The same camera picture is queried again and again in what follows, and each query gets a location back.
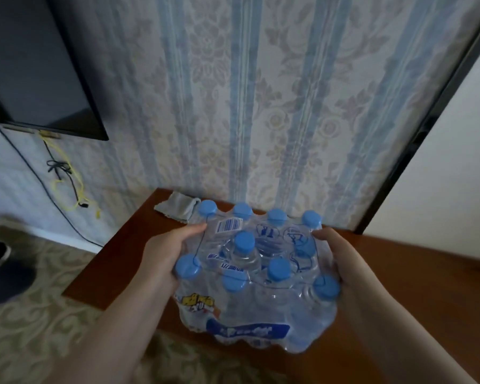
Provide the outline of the person's right forearm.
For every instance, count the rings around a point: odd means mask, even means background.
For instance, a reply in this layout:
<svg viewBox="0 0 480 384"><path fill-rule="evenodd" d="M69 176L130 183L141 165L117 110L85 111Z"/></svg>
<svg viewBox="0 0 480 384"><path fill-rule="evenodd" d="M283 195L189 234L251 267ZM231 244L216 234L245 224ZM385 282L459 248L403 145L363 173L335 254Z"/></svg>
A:
<svg viewBox="0 0 480 384"><path fill-rule="evenodd" d="M379 283L343 283L340 309L391 384L478 384Z"/></svg>

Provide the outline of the person's left forearm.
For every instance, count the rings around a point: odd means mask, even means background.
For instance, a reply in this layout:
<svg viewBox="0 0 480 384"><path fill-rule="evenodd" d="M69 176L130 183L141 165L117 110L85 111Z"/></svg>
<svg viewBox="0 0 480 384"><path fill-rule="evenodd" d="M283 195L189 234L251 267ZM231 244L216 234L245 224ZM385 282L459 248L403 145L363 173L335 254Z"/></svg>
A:
<svg viewBox="0 0 480 384"><path fill-rule="evenodd" d="M141 361L178 282L171 271L141 274L103 312L46 384L125 384Z"/></svg>

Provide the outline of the black wall-mounted television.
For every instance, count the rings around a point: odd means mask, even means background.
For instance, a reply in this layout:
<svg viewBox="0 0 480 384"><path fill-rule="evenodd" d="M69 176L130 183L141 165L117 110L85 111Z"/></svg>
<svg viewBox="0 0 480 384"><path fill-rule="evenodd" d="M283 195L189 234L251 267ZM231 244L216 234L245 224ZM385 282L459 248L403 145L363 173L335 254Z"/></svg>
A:
<svg viewBox="0 0 480 384"><path fill-rule="evenodd" d="M0 0L0 124L109 140L52 0Z"/></svg>

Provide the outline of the shrink-wrapped pack of water bottles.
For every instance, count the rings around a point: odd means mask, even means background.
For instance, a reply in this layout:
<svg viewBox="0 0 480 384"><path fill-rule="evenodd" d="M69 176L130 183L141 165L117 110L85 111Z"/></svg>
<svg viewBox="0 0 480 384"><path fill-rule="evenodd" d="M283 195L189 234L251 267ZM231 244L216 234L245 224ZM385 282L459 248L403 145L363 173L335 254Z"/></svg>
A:
<svg viewBox="0 0 480 384"><path fill-rule="evenodd" d="M299 354L333 324L341 287L330 246L313 236L319 213L255 214L246 203L223 212L204 200L191 221L207 228L185 240L173 269L173 297L188 330L223 345Z"/></svg>

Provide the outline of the black waste bin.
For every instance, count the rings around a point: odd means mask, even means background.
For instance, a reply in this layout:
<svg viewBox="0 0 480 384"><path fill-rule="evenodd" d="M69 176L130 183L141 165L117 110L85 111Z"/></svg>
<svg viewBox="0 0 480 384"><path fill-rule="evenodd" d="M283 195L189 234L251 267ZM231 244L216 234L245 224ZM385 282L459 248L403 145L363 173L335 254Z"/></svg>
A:
<svg viewBox="0 0 480 384"><path fill-rule="evenodd" d="M23 294L36 276L35 265L15 257L12 248L0 241L0 304Z"/></svg>

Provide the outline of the person's right hand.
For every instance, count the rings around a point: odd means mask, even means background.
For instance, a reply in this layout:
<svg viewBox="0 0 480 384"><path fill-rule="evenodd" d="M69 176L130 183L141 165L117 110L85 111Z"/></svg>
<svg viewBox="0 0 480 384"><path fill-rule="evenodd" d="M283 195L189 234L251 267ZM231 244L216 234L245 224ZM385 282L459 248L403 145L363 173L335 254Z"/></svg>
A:
<svg viewBox="0 0 480 384"><path fill-rule="evenodd" d="M345 249L332 252L341 279L340 302L360 307L375 301L385 289L359 252L345 239Z"/></svg>

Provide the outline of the grey cloth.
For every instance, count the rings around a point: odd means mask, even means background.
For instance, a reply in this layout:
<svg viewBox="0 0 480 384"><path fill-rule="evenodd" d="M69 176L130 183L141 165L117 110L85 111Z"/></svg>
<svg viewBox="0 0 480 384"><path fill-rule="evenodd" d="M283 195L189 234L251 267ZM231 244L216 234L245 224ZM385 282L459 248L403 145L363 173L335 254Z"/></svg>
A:
<svg viewBox="0 0 480 384"><path fill-rule="evenodd" d="M177 191L173 191L169 198L154 206L154 210L174 221L188 224L194 214L194 210L201 203L200 198L194 198Z"/></svg>

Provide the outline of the dark door frame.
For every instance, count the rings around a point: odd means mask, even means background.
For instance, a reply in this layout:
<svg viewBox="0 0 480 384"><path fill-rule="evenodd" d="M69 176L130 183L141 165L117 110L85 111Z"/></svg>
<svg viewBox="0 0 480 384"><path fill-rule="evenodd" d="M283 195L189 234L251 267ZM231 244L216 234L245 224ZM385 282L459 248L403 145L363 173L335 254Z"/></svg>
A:
<svg viewBox="0 0 480 384"><path fill-rule="evenodd" d="M424 142L425 138L429 135L432 128L439 120L440 116L457 93L462 82L468 76L476 61L480 57L480 24L473 34L472 38L468 42L465 50L463 51L458 62L455 64L453 70L448 75L447 80L434 97L429 109L426 111L412 134L409 142L406 144L402 153L397 159L397 162L392 167L389 175L384 180L382 186L371 202L370 206L366 210L365 214L361 218L360 222L353 230L353 234L362 235L371 223L376 213L382 206L384 200L389 195L390 191L394 188L397 181L402 176L404 170L409 165L410 161L418 151L419 147Z"/></svg>

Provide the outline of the person's left hand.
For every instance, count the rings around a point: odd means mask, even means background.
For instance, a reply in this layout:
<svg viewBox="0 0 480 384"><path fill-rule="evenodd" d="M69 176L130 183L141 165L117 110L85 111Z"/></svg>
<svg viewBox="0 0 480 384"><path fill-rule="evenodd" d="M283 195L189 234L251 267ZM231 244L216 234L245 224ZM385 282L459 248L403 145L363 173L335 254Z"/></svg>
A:
<svg viewBox="0 0 480 384"><path fill-rule="evenodd" d="M171 295L178 286L178 280L173 275L173 267L184 242L182 245L171 245L166 240L166 233L147 240L135 279L149 285L154 292L164 290Z"/></svg>

